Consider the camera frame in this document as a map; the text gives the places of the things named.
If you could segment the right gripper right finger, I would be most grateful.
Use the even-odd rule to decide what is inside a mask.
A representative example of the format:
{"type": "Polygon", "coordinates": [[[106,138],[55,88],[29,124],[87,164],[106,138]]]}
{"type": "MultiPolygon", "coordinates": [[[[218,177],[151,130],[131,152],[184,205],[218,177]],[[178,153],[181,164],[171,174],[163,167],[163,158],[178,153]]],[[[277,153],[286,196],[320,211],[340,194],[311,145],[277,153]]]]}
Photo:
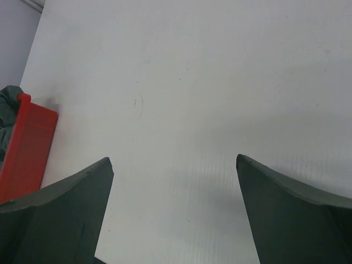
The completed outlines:
{"type": "Polygon", "coordinates": [[[260,263],[351,263],[351,199],[245,156],[236,171],[260,263]]]}

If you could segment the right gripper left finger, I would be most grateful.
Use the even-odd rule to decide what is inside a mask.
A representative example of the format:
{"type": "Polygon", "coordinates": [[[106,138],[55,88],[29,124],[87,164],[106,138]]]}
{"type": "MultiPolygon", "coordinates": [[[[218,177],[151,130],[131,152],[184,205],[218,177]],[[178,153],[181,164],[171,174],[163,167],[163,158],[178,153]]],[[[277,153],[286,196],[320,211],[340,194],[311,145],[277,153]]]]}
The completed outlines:
{"type": "Polygon", "coordinates": [[[1,263],[102,263],[95,256],[113,183],[105,157],[1,204],[1,263]]]}

